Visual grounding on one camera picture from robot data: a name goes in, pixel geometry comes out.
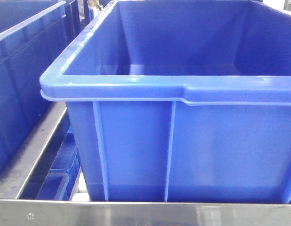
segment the metal frame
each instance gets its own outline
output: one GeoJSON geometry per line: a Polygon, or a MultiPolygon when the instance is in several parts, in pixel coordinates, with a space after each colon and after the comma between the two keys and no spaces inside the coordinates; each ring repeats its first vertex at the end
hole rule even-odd
{"type": "Polygon", "coordinates": [[[64,102],[52,104],[0,175],[0,198],[20,198],[58,125],[66,114],[64,102]]]}
{"type": "Polygon", "coordinates": [[[291,205],[0,200],[0,226],[291,226],[291,205]]]}

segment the plastic crate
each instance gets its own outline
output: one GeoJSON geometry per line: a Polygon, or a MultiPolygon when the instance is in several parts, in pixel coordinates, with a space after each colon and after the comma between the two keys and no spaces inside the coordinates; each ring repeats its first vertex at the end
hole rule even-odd
{"type": "Polygon", "coordinates": [[[67,185],[69,177],[66,173],[48,173],[37,200],[67,201],[67,185]]]}
{"type": "Polygon", "coordinates": [[[63,5],[0,0],[0,173],[50,103],[39,77],[66,47],[63,5]]]}
{"type": "Polygon", "coordinates": [[[79,173],[79,154],[73,133],[69,130],[50,168],[51,173],[66,173],[69,177],[67,195],[70,197],[76,177],[79,173]]]}
{"type": "Polygon", "coordinates": [[[110,2],[40,79],[91,199],[289,203],[290,40],[257,1],[110,2]]]}
{"type": "Polygon", "coordinates": [[[66,0],[65,14],[67,37],[71,42],[81,32],[78,0],[66,0]]]}

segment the blue plastic crate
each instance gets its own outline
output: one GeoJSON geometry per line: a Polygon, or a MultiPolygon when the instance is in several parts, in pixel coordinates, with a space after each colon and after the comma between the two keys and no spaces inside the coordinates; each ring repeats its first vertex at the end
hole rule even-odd
{"type": "Polygon", "coordinates": [[[40,80],[91,199],[289,203],[290,40],[257,1],[110,2],[40,80]]]}
{"type": "Polygon", "coordinates": [[[68,175],[68,197],[71,195],[79,168],[78,149],[74,141],[73,133],[69,130],[49,171],[51,173],[66,173],[68,175]]]}
{"type": "Polygon", "coordinates": [[[71,42],[81,32],[78,0],[66,0],[65,14],[67,37],[71,42]]]}
{"type": "Polygon", "coordinates": [[[67,201],[67,185],[69,177],[66,173],[48,173],[37,200],[67,201]]]}
{"type": "Polygon", "coordinates": [[[63,5],[0,0],[0,173],[50,103],[39,77],[66,47],[63,5]]]}

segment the metal rail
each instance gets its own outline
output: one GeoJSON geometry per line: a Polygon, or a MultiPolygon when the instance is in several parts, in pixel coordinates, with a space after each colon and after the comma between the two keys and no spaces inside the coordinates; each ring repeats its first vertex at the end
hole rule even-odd
{"type": "Polygon", "coordinates": [[[291,226],[291,205],[0,200],[0,226],[291,226]]]}
{"type": "Polygon", "coordinates": [[[0,198],[18,199],[66,113],[63,102],[52,104],[30,132],[0,176],[0,198]]]}

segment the white wall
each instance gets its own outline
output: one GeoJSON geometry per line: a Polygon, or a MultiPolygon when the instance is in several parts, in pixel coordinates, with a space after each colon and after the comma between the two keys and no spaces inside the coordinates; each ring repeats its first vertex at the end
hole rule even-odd
{"type": "Polygon", "coordinates": [[[276,9],[283,9],[285,0],[263,0],[263,3],[276,9]]]}

